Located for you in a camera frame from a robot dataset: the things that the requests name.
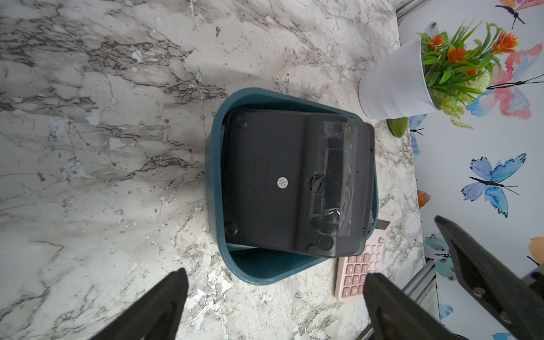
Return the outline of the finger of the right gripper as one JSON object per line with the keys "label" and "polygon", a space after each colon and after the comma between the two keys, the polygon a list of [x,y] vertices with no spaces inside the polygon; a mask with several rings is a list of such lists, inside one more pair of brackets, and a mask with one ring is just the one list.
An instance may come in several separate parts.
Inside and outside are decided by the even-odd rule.
{"label": "finger of the right gripper", "polygon": [[455,222],[434,218],[457,281],[517,339],[543,338],[543,265],[517,277]]}

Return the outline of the pink calculator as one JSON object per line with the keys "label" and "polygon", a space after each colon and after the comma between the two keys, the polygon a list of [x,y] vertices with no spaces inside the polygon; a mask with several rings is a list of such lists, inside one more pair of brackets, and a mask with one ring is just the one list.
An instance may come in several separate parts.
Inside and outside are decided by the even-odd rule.
{"label": "pink calculator", "polygon": [[395,218],[392,215],[380,211],[377,225],[366,242],[364,252],[358,256],[339,258],[334,290],[338,301],[346,302],[363,296],[368,274],[381,270],[385,238],[393,222]]}

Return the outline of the black calculator front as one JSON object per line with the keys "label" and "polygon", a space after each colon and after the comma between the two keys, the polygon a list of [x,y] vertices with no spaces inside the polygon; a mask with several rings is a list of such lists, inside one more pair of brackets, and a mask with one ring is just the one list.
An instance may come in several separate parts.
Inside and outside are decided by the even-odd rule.
{"label": "black calculator front", "polygon": [[333,113],[229,114],[222,203],[231,244],[337,258],[363,252],[373,225],[375,131]]}

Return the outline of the potted orange flower plant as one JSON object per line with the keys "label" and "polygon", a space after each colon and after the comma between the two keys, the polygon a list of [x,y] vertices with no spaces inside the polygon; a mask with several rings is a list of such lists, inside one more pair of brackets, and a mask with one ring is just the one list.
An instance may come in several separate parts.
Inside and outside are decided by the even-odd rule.
{"label": "potted orange flower plant", "polygon": [[462,117],[502,69],[500,55],[516,52],[518,38],[491,23],[483,40],[468,46],[477,26],[461,24],[453,35],[430,30],[404,43],[361,79],[358,99],[371,120],[408,118],[441,111],[459,128]]}

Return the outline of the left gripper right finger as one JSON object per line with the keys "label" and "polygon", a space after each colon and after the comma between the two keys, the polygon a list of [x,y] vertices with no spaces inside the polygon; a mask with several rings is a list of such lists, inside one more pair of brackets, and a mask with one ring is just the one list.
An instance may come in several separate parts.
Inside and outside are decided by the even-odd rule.
{"label": "left gripper right finger", "polygon": [[367,276],[364,299],[375,339],[455,340],[459,337],[404,294],[381,273]]}

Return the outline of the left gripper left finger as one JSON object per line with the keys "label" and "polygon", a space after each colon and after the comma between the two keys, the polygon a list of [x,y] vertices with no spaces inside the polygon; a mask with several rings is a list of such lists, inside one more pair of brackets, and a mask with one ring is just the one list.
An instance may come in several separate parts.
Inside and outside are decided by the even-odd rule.
{"label": "left gripper left finger", "polygon": [[175,339],[188,295],[188,276],[169,273],[94,339]]}

